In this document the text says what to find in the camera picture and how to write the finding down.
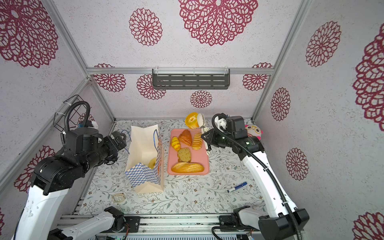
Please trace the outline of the striped yellow bread roll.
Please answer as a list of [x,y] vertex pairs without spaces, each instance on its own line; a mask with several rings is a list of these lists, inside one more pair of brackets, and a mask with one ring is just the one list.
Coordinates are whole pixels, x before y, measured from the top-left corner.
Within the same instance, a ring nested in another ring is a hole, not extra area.
[[193,137],[192,149],[198,151],[201,149],[202,144],[203,144],[202,133],[196,133]]

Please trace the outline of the steel tongs cream tips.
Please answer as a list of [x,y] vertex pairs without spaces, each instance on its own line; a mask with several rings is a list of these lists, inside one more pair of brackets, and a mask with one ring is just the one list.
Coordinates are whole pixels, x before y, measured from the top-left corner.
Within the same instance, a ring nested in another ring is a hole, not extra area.
[[[206,132],[208,132],[210,130],[210,128],[208,128],[206,126],[206,119],[204,117],[203,114],[198,114],[197,115],[197,122],[198,122],[198,125],[199,125],[199,128],[201,129],[201,133],[204,134]],[[210,157],[211,156],[211,151],[209,150],[209,146],[208,144],[204,142],[204,146],[205,146],[205,149],[206,149],[206,152],[207,152],[207,155]]]

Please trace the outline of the checkered paper bag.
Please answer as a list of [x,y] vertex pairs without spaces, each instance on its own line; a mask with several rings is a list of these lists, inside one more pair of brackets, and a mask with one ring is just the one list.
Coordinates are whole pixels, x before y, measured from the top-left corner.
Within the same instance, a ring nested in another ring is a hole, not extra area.
[[[161,193],[164,191],[165,150],[159,126],[131,127],[131,142],[124,171],[137,194]],[[157,158],[153,170],[149,162]]]

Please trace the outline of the yellow ring donut bread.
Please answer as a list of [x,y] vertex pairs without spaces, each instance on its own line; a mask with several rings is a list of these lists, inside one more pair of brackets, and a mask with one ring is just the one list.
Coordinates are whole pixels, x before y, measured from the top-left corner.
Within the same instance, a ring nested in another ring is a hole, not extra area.
[[186,119],[185,119],[185,124],[189,129],[196,129],[199,128],[199,123],[198,123],[198,113],[190,113]]

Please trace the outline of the brown croissant bread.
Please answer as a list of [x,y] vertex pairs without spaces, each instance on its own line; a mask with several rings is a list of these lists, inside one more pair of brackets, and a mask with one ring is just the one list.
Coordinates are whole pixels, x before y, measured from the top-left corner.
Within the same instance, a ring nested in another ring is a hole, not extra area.
[[183,130],[178,137],[179,141],[187,146],[192,146],[193,139],[189,130]]

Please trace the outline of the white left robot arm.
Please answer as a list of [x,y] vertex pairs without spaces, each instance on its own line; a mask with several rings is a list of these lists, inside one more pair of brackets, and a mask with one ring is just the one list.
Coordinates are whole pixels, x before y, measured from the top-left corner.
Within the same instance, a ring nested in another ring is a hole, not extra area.
[[124,213],[114,207],[73,227],[52,229],[54,218],[76,180],[92,168],[112,165],[127,146],[118,131],[103,137],[88,125],[91,107],[86,101],[70,105],[64,116],[62,148],[40,161],[30,178],[26,205],[16,224],[14,240],[87,240],[104,231],[127,229]]

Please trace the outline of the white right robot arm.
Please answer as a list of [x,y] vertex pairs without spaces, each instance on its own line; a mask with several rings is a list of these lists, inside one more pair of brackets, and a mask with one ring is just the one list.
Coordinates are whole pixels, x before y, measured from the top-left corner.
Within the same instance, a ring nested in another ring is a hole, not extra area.
[[198,114],[197,123],[207,151],[212,147],[231,148],[238,155],[256,181],[266,208],[265,211],[250,206],[235,209],[230,217],[221,218],[220,225],[212,228],[214,237],[218,237],[216,230],[250,230],[260,232],[265,240],[303,239],[302,229],[310,216],[305,209],[297,208],[278,181],[261,142],[262,131],[246,125],[241,116],[225,114],[212,117],[212,128],[207,127],[202,114]]

